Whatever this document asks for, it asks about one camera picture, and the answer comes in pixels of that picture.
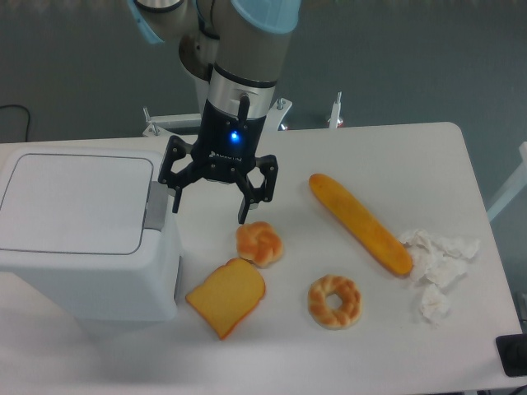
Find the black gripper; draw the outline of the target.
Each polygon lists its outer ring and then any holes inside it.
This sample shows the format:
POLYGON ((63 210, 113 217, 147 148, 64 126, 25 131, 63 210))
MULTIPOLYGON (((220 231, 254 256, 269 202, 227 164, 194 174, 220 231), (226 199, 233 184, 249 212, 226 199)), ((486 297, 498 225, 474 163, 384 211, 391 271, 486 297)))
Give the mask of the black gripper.
POLYGON ((238 212, 238 223, 241 225, 245 223, 249 210, 260 202, 273 200, 277 158, 274 155, 256 157, 264 118, 250 118, 249 110, 248 100, 241 100, 235 105, 233 114, 224 113, 207 102, 194 145, 176 135, 169 138, 158 182, 174 192, 173 213, 179 211, 184 188, 199 179, 236 183, 243 194, 238 212), (192 161, 184 169, 174 172, 174 163, 186 156, 191 156, 192 161), (258 169, 263 176, 257 188, 248 176, 254 169, 258 169))

